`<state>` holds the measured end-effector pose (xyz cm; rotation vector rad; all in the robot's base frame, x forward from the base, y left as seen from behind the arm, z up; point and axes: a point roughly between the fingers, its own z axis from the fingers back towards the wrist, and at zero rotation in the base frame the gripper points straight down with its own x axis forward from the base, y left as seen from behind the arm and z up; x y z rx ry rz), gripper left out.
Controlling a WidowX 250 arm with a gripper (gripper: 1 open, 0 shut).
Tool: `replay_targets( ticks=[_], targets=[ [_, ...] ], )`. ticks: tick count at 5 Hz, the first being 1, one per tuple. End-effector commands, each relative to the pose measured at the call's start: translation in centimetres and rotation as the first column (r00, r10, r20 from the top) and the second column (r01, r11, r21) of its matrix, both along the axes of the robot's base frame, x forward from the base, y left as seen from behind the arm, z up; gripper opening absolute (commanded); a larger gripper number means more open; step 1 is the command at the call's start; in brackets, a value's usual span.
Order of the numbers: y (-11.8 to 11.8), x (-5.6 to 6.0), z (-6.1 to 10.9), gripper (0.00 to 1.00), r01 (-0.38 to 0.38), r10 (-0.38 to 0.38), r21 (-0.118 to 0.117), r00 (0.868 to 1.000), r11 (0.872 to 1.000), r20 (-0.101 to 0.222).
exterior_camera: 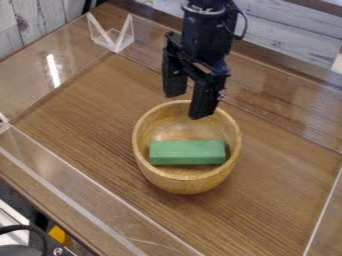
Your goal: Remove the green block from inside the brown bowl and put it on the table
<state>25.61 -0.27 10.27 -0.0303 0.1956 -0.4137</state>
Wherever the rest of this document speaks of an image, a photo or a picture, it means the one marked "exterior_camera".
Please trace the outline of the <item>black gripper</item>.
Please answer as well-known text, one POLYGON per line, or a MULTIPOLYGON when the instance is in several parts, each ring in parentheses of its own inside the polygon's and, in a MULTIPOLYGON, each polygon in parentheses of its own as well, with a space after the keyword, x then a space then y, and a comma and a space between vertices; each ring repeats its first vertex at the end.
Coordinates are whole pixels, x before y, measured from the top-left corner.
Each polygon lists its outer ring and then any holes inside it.
POLYGON ((188 116, 196 120, 213 114, 224 78, 229 68, 224 57, 229 54, 235 34, 239 7, 236 5, 183 5, 181 32, 165 33, 162 49, 161 78, 166 97, 183 95, 187 78, 197 76, 203 65, 213 75, 205 75, 195 82, 188 116))

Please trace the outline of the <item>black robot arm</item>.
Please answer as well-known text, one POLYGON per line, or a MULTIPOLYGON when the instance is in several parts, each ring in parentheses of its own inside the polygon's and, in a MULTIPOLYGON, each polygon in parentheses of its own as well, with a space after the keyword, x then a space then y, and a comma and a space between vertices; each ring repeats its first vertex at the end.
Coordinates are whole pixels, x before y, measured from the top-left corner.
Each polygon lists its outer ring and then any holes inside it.
POLYGON ((231 69, 224 57, 232 42, 247 33, 248 20, 233 0, 185 0, 181 32, 165 33, 161 78, 166 97, 183 95, 192 79, 188 116, 196 120, 215 113, 224 97, 231 69))

